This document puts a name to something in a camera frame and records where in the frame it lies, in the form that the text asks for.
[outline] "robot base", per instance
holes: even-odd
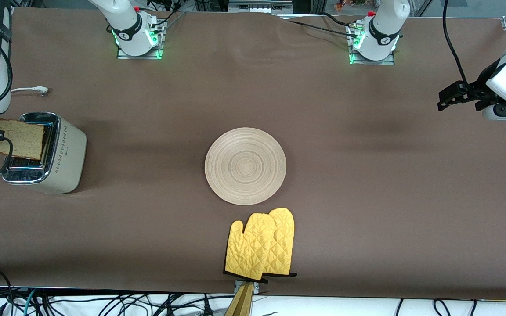
[[[157,45],[153,47],[149,52],[143,54],[141,56],[130,56],[126,54],[123,50],[120,49],[118,42],[116,46],[118,46],[118,52],[116,53],[116,58],[118,59],[147,59],[147,60],[157,60],[163,58],[163,46],[165,44],[165,33],[167,32],[167,22],[163,22],[159,27],[159,33],[153,35],[152,40],[157,40]]]
[[[357,20],[356,24],[351,24],[351,26],[345,26],[345,30],[347,34],[355,34],[357,37],[347,36],[347,43],[349,44],[349,62],[350,64],[363,64],[363,65],[395,65],[394,61],[394,53],[391,52],[388,57],[383,60],[374,61],[368,60],[364,58],[357,50],[353,48],[355,42],[360,40],[362,27],[359,27],[362,24],[362,20]]]

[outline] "brown table surface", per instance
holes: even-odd
[[[97,10],[14,13],[14,87],[53,90],[14,94],[3,117],[54,111],[89,143],[73,194],[0,180],[13,284],[231,292],[231,222],[287,207],[298,276],[272,278],[271,294],[506,298],[506,122],[437,111],[458,80],[439,18],[407,21],[395,66],[350,65],[341,36],[268,14],[187,14],[160,61],[116,60],[105,26]],[[449,28],[470,81],[506,50],[497,19]],[[221,200],[203,171],[243,126],[287,156],[255,206]]]

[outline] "white floor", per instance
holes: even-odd
[[[210,306],[215,311],[227,308],[231,298],[215,299],[215,296],[224,294],[210,294]],[[90,298],[106,298],[107,296],[68,296],[54,298],[53,300],[87,300]],[[161,304],[167,295],[150,295],[149,298],[154,304]],[[187,294],[177,300],[174,305],[184,304],[192,300],[203,298],[203,294]],[[251,316],[267,316],[274,312],[275,316],[394,316],[395,310],[399,304],[397,298],[311,298],[298,296],[255,296]],[[54,305],[60,312],[66,316],[97,316],[100,310],[109,301],[96,302],[58,302]],[[470,301],[444,301],[450,311],[451,316],[469,316],[472,309]],[[0,307],[5,300],[0,298]],[[442,316],[448,316],[442,306],[438,305]],[[109,316],[116,316],[120,312],[121,305],[110,312]],[[4,315],[8,316],[10,307],[5,310]],[[196,316],[200,313],[198,308],[185,308],[177,310],[177,316]],[[22,315],[17,309],[16,316]],[[126,310],[126,316],[145,316],[151,315],[150,310],[131,306]],[[399,312],[400,316],[435,316],[437,315],[432,306],[432,300],[411,299],[404,300]],[[474,316],[506,316],[506,302],[478,302]]]

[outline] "quilted fabric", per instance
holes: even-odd
[[[252,280],[261,280],[275,236],[275,220],[269,214],[253,213],[247,221],[231,224],[225,271]]]
[[[269,212],[276,230],[265,266],[265,273],[288,275],[292,263],[294,241],[294,218],[287,208],[275,208]]]

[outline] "power cord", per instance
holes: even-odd
[[[341,22],[341,21],[337,20],[337,18],[335,18],[335,16],[332,16],[331,14],[329,14],[327,12],[321,12],[319,15],[327,16],[328,18],[333,20],[333,22],[335,22],[339,25],[342,25],[342,26],[349,26],[349,24],[350,24],[350,23],[345,23],[345,22]]]
[[[451,316],[450,315],[450,310],[448,310],[448,307],[446,306],[446,304],[444,304],[444,301],[443,300],[433,300],[432,302],[432,307],[434,308],[434,311],[436,312],[436,314],[438,316],[444,316],[441,314],[441,312],[438,310],[438,308],[436,308],[436,303],[440,302],[440,304],[442,304],[442,307],[444,307],[444,310],[446,311],[446,315],[445,316]],[[470,311],[470,316],[473,316],[474,312],[476,312],[476,306],[477,306],[477,300],[473,300],[473,305],[472,305],[472,310]]]
[[[8,79],[7,86],[5,87],[4,92],[0,95],[0,101],[1,101],[11,91],[11,84],[13,82],[13,68],[11,67],[11,62],[9,60],[9,57],[7,56],[7,54],[5,54],[5,52],[3,51],[1,46],[0,46],[0,54],[1,54],[1,57],[5,60],[5,64],[7,65],[7,79]]]
[[[152,25],[151,25],[151,27],[152,27],[152,28],[154,28],[154,27],[156,27],[156,26],[159,26],[159,25],[161,25],[161,24],[163,24],[163,23],[167,22],[167,20],[169,20],[169,18],[170,18],[171,16],[173,16],[173,14],[175,14],[175,12],[177,12],[177,10],[173,10],[173,11],[169,14],[169,16],[167,16],[167,18],[165,18],[165,19],[161,20],[161,22],[159,22],[159,23],[157,23],[157,24],[152,24]]]
[[[155,6],[155,3],[153,1],[148,1],[147,5],[149,5],[149,4],[151,4],[151,6],[153,6],[153,8],[155,9],[155,11],[158,11],[157,6]]]
[[[297,22],[297,21],[291,21],[291,20],[289,20],[289,21],[292,22],[292,23],[303,25],[303,26],[308,26],[309,28],[315,28],[315,29],[318,29],[318,30],[326,31],[326,32],[331,32],[331,33],[335,33],[335,34],[341,34],[342,36],[357,37],[355,34],[349,34],[349,33],[345,33],[345,32],[339,32],[339,31],[336,31],[336,30],[330,30],[330,29],[326,29],[326,28],[321,28],[319,26],[315,26],[315,25],[311,25],[311,24],[306,24],[306,23],[302,23],[302,22]]]
[[[9,154],[5,158],[4,164],[1,166],[0,174],[9,166],[9,164],[11,163],[11,160],[13,158],[12,157],[12,155],[13,155],[13,143],[11,142],[11,140],[9,140],[9,138],[4,137],[4,140],[6,140],[6,142],[9,143]]]
[[[214,316],[214,311],[210,307],[210,302],[208,301],[208,295],[204,294],[204,316]]]
[[[25,88],[14,88],[11,90],[11,92],[18,92],[18,91],[38,91],[41,96],[47,96],[48,95],[48,88],[45,86],[27,86]]]
[[[12,291],[12,286],[11,286],[11,282],[9,281],[9,278],[7,278],[7,276],[5,275],[5,273],[1,272],[0,270],[0,276],[2,276],[4,279],[5,279],[5,282],[7,284],[7,289],[9,290],[9,298],[8,300],[11,301],[11,313],[10,315],[14,315],[14,303],[13,303],[13,291]]]
[[[403,303],[403,298],[400,298],[399,299],[399,304],[398,304],[398,308],[396,308],[395,310],[395,316],[399,316],[399,311],[401,309],[401,304]]]
[[[442,9],[442,30],[444,31],[444,38],[446,39],[446,44],[448,44],[448,48],[450,48],[450,52],[452,56],[454,56],[454,60],[456,61],[456,67],[458,67],[458,72],[460,72],[460,76],[462,77],[462,82],[464,82],[464,87],[469,92],[471,96],[474,96],[480,100],[485,100],[484,96],[478,96],[468,84],[468,80],[466,79],[466,74],[464,74],[464,69],[462,68],[462,64],[460,63],[460,58],[458,58],[458,54],[456,54],[456,50],[450,41],[450,36],[448,36],[448,30],[446,28],[446,12],[448,10],[448,2],[450,0],[444,0],[444,8]]]
[[[215,299],[219,299],[219,298],[233,298],[233,297],[235,297],[235,296],[234,295],[222,295],[222,296],[214,296],[213,298],[209,298],[209,300],[215,300]],[[204,300],[204,298],[199,298],[198,300],[190,301],[185,304],[179,305],[176,308],[173,308],[172,312],[168,312],[167,314],[165,314],[165,316],[173,316],[173,313],[176,312],[178,309],[192,306],[192,304],[195,304],[196,302],[200,302],[203,300]]]

